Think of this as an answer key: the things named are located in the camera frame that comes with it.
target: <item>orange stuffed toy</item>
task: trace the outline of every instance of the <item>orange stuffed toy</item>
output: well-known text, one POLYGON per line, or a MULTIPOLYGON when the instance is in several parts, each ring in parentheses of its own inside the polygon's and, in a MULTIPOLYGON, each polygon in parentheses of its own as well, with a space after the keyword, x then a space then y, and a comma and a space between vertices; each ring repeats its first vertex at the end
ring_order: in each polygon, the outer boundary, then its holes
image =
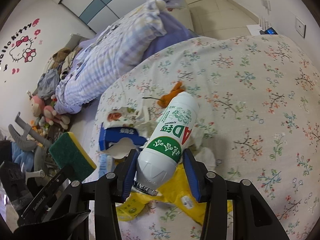
POLYGON ((181 88, 181 86, 182 86, 182 82, 181 81, 177 82, 169 94, 162 96, 158 100, 158 105, 161 108, 166 108, 169 105, 172 98, 174 98, 179 93, 185 91, 183 88, 181 88))

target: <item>white plastic bottle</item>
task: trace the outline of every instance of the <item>white plastic bottle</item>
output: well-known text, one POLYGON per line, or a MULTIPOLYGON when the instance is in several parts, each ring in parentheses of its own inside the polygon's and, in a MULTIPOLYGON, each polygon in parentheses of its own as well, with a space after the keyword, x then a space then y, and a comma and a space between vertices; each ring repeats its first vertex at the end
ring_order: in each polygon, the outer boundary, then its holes
POLYGON ((187 92, 174 97, 137 161, 137 182, 156 190, 176 171, 199 113, 187 92))

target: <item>blue gripper pad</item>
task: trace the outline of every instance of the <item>blue gripper pad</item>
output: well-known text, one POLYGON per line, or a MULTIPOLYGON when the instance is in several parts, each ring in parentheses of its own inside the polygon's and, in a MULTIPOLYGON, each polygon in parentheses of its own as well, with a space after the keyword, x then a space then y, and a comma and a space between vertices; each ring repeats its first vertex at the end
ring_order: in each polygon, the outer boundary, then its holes
POLYGON ((131 192, 131 188, 134 181, 134 176, 137 171, 137 160, 138 160, 139 152, 136 149, 132 149, 125 160, 125 164, 129 164, 127 168, 127 173, 124 175, 123 184, 122 184, 122 195, 121 198, 125 201, 131 192))
POLYGON ((182 162, 183 162, 183 167, 186 172, 186 176, 188 179, 189 187, 191 190, 191 193, 193 197, 200 202, 201 199, 201 193, 200 193, 200 188, 199 188, 199 180, 197 179, 196 172, 194 171, 191 160, 188 152, 192 155, 191 151, 189 149, 185 149, 182 154, 182 162))

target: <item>yellow plastic wrapper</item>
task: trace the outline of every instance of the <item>yellow plastic wrapper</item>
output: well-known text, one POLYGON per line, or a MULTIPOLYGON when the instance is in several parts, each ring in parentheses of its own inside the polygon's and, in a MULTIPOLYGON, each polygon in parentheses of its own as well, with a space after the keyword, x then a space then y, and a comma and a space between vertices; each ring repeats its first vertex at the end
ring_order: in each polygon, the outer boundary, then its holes
MULTIPOLYGON (((194 221, 201 224, 204 220, 206 203, 198 203, 192 196, 183 165, 179 164, 172 178, 159 187, 160 196, 149 196, 144 193, 132 192, 125 201, 116 208, 118 220, 134 219, 151 200, 173 203, 194 221)), ((232 211, 232 202, 228 200, 228 212, 232 211)))

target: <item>brown stuffed animal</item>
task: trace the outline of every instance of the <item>brown stuffed animal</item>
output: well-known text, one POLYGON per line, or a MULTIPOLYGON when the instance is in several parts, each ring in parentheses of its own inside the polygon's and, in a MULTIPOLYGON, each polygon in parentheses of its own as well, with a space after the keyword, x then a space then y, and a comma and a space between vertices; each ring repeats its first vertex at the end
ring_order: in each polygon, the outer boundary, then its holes
POLYGON ((182 86, 182 82, 181 81, 177 82, 169 94, 162 96, 158 100, 158 105, 161 108, 166 108, 169 105, 172 98, 174 98, 179 93, 185 91, 181 86, 182 86))
POLYGON ((52 56, 54 63, 52 64, 51 69, 57 68, 59 64, 66 59, 66 57, 69 55, 70 52, 71 52, 71 49, 63 48, 63 49, 60 49, 57 53, 55 53, 52 56))

